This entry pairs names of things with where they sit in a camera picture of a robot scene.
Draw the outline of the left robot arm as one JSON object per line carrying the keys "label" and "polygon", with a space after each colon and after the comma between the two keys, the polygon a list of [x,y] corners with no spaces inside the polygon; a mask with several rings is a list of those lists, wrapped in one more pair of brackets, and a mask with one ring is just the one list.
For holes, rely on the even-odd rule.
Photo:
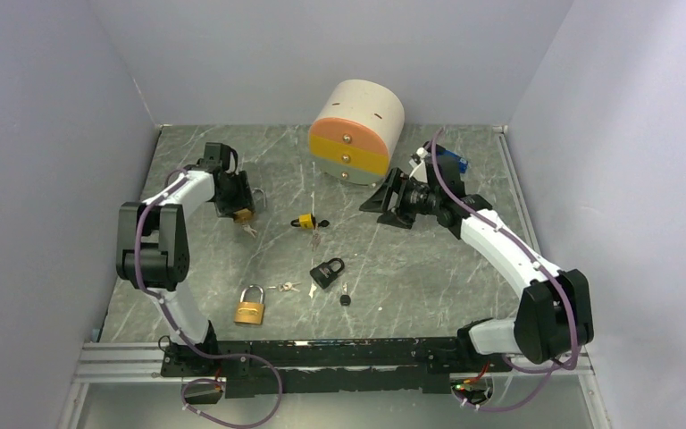
{"label": "left robot arm", "polygon": [[215,371],[221,354],[213,325],[187,283],[187,219],[207,204],[219,217],[254,232],[253,190],[238,167],[238,152],[223,143],[206,143],[203,156],[170,172],[162,190],[121,206],[115,257],[118,276],[157,306],[175,349],[187,348],[184,362],[198,375]]}

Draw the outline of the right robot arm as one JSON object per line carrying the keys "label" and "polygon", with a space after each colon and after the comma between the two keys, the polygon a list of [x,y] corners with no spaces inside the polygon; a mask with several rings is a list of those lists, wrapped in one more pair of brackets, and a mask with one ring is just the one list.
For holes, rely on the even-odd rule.
{"label": "right robot arm", "polygon": [[478,251],[518,298],[515,315],[472,322],[458,331],[458,365],[475,371],[490,355],[510,354],[542,364],[593,340],[590,286],[581,271],[565,271],[546,260],[506,226],[490,202],[467,193],[464,166],[454,157],[428,158],[415,170],[410,175],[391,169],[361,211],[401,229],[411,229],[419,215],[434,216]]}

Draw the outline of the long shackle brass padlock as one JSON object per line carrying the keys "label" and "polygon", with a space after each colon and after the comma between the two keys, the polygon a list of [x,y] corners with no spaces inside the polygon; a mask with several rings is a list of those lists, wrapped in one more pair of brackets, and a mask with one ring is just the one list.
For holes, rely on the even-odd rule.
{"label": "long shackle brass padlock", "polygon": [[239,209],[233,214],[234,223],[249,224],[258,213],[267,207],[266,193],[263,189],[254,187],[251,189],[251,204]]}

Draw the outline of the black head key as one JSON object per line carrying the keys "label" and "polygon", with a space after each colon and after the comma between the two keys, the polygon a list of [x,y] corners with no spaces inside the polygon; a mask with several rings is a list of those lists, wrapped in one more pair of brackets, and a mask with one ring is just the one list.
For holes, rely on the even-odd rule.
{"label": "black head key", "polygon": [[342,285],[342,293],[339,297],[339,304],[343,307],[348,307],[351,305],[352,299],[348,293],[348,284],[345,282]]}

